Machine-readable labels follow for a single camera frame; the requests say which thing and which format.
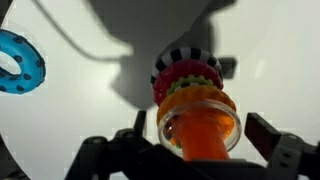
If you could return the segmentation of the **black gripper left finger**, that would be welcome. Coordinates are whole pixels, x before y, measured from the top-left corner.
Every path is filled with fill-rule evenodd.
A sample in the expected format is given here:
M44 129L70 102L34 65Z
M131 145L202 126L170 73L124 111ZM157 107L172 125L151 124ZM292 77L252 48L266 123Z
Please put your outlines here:
M145 110L140 110L137 113L133 130L136 136L143 136L145 122L146 122L147 112Z

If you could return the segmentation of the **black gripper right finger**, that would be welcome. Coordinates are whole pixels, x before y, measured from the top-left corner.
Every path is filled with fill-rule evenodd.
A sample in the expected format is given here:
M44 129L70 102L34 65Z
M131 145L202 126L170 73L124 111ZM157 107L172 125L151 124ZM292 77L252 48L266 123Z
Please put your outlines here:
M260 155L269 160L277 146L281 133L258 113L248 113L244 134Z

